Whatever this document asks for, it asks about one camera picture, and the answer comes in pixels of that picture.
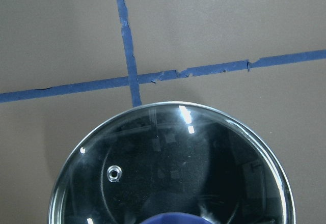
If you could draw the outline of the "glass pot lid blue knob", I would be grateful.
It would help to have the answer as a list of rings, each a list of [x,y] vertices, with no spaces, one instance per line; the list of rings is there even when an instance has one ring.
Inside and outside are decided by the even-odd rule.
[[[190,102],[100,124],[61,169],[48,223],[296,223],[273,151],[247,125]]]

